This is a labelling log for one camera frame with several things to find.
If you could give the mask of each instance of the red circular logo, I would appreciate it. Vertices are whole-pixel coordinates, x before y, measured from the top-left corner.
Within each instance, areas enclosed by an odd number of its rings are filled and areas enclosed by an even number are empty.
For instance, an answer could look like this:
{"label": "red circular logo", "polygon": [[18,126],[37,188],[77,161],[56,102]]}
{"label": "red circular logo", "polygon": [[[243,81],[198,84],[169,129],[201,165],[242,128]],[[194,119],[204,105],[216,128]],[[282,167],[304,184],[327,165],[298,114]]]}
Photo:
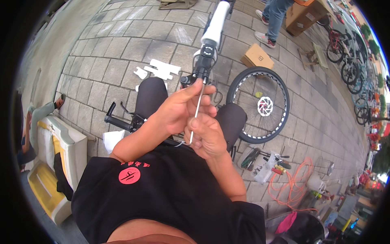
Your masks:
{"label": "red circular logo", "polygon": [[122,184],[133,184],[137,182],[141,177],[141,172],[135,167],[128,167],[119,173],[119,181]]}

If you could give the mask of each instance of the pink cloth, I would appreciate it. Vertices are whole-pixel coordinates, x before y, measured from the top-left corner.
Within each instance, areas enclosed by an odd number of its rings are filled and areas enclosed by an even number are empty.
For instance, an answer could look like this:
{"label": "pink cloth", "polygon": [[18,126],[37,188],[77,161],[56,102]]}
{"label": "pink cloth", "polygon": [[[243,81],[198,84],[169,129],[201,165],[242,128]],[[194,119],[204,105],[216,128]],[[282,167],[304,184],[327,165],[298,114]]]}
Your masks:
{"label": "pink cloth", "polygon": [[278,228],[275,231],[275,234],[280,234],[285,231],[288,231],[289,228],[292,226],[293,222],[296,219],[296,212],[292,212],[291,214],[287,215],[285,219],[283,219],[282,222],[280,222]]}

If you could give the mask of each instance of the man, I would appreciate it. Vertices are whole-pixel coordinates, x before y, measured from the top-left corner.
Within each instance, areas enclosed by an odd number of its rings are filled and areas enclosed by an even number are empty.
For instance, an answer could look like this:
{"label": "man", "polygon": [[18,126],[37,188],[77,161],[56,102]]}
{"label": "man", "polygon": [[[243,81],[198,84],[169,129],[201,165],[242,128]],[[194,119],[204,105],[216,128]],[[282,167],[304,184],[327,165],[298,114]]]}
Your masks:
{"label": "man", "polygon": [[[245,112],[234,103],[217,112],[208,85],[193,118],[201,88],[197,79],[168,97],[160,78],[140,84],[135,112],[147,121],[110,158],[92,157],[73,195],[89,243],[265,243],[264,211],[246,202],[228,153]],[[189,143],[191,131],[193,150],[161,144],[181,132]]]}
{"label": "man", "polygon": [[269,48],[275,48],[276,39],[278,38],[279,30],[282,26],[287,9],[291,7],[294,2],[299,5],[308,6],[313,1],[314,0],[268,0],[263,12],[256,10],[257,16],[260,17],[265,25],[268,25],[268,31],[266,34],[255,31],[256,39]]}
{"label": "man", "polygon": [[24,169],[25,164],[33,161],[38,154],[38,121],[52,113],[54,109],[60,109],[64,103],[65,95],[61,95],[56,102],[49,102],[48,104],[34,108],[30,106],[27,109],[26,124],[23,130],[22,149],[18,151],[17,159],[20,169]]}

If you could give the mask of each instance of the wheel hub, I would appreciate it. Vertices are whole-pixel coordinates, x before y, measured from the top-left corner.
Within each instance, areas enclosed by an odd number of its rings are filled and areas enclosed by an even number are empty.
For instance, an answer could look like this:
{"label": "wheel hub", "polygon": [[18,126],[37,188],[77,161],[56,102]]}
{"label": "wheel hub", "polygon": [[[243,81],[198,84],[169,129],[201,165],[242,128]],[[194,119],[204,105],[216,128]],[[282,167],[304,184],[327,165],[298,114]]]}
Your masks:
{"label": "wheel hub", "polygon": [[269,97],[264,96],[260,98],[260,100],[257,102],[257,111],[261,116],[270,115],[272,110],[273,110],[273,102]]}

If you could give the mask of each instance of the black pants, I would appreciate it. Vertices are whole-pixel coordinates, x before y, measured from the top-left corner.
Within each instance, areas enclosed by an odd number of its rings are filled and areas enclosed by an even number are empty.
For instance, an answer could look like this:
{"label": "black pants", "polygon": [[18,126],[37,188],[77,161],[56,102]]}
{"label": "black pants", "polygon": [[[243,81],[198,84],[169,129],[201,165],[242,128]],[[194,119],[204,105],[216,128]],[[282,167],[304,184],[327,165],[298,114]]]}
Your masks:
{"label": "black pants", "polygon": [[[168,92],[161,78],[147,78],[139,86],[135,113],[143,118],[149,118],[167,97]],[[222,128],[227,143],[227,151],[230,151],[244,128],[246,113],[237,104],[228,103],[218,110],[215,119]]]}

